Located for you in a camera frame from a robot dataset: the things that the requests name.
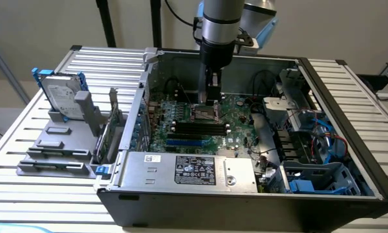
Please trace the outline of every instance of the metal rod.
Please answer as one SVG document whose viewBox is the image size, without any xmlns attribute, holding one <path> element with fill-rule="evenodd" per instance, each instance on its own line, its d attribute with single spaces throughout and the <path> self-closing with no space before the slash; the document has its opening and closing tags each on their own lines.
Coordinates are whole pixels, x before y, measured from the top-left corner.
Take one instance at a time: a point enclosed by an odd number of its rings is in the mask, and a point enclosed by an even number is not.
<svg viewBox="0 0 388 233">
<path fill-rule="evenodd" d="M 11 83 L 20 99 L 23 100 L 24 104 L 27 105 L 31 102 L 31 98 L 20 85 L 20 82 L 18 81 L 11 69 L 8 68 L 2 56 L 0 56 L 0 69 L 7 77 L 8 82 Z"/>
<path fill-rule="evenodd" d="M 151 0 L 151 24 L 154 47 L 163 47 L 162 33 L 162 0 Z"/>
<path fill-rule="evenodd" d="M 116 48 L 115 34 L 114 34 L 110 7 L 108 7 L 108 0 L 96 0 L 96 5 L 99 8 L 99 13 L 102 15 L 103 27 L 104 27 L 104 31 L 106 31 L 106 38 L 107 38 L 108 47 Z"/>
</svg>

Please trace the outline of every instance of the metal case frame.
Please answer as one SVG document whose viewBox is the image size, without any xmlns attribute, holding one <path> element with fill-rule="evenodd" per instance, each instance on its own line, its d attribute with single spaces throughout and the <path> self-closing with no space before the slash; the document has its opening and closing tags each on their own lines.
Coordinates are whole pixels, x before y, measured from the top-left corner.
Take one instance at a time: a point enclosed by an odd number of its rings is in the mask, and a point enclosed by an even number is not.
<svg viewBox="0 0 388 233">
<path fill-rule="evenodd" d="M 159 54 L 164 52 L 198 54 L 198 51 L 192 50 L 162 50 Z M 388 177 L 309 59 L 267 55 L 258 55 L 258 57 L 297 61 L 315 97 L 354 150 L 353 156 L 357 156 L 366 169 L 377 187 L 377 196 L 159 193 L 122 190 L 120 187 L 108 185 L 107 188 L 98 190 L 98 196 L 118 225 L 208 230 L 329 232 L 358 218 L 377 218 L 388 213 Z M 118 184 L 123 175 L 122 164 L 126 159 L 127 150 L 122 151 L 118 157 L 118 167 L 111 180 L 114 184 Z"/>
</svg>

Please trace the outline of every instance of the warning label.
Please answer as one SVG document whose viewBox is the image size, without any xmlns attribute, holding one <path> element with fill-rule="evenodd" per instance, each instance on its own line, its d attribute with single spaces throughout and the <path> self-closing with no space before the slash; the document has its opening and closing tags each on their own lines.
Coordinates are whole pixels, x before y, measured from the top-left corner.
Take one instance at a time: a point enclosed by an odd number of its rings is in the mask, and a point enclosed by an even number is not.
<svg viewBox="0 0 388 233">
<path fill-rule="evenodd" d="M 174 181 L 178 184 L 216 185 L 215 158 L 178 156 Z"/>
</svg>

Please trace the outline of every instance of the black pole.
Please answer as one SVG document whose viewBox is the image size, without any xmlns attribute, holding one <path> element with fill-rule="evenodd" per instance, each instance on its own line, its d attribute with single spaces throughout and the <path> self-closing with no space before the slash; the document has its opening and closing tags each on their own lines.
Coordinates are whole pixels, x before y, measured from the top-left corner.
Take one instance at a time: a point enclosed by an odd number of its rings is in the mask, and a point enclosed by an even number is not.
<svg viewBox="0 0 388 233">
<path fill-rule="evenodd" d="M 162 0 L 151 0 L 151 24 L 154 47 L 163 47 L 162 35 Z"/>
<path fill-rule="evenodd" d="M 108 47 L 116 48 L 108 0 L 96 0 L 96 5 L 99 8 L 99 13 L 102 15 Z"/>
</svg>

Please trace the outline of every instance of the metal slotted platform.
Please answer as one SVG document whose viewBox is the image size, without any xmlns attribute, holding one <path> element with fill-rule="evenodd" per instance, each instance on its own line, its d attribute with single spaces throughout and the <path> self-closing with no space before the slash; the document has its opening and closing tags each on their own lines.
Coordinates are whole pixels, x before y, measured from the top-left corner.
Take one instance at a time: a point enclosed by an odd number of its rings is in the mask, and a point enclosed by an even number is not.
<svg viewBox="0 0 388 233">
<path fill-rule="evenodd" d="M 80 51 L 70 52 L 56 71 L 86 73 L 92 98 L 103 111 L 110 110 L 110 87 L 118 87 L 120 108 L 128 113 L 143 72 L 143 54 L 143 50 L 83 47 Z M 387 117 L 381 114 L 363 91 L 357 89 L 358 85 L 345 67 L 335 61 L 311 62 L 388 174 Z M 48 108 L 40 91 L 0 141 L 0 222 L 36 225 L 62 233 L 124 232 L 115 225 L 95 194 L 95 180 L 16 175 L 18 163 L 48 122 Z M 388 214 L 379 219 L 359 219 L 335 232 L 388 233 Z"/>
</svg>

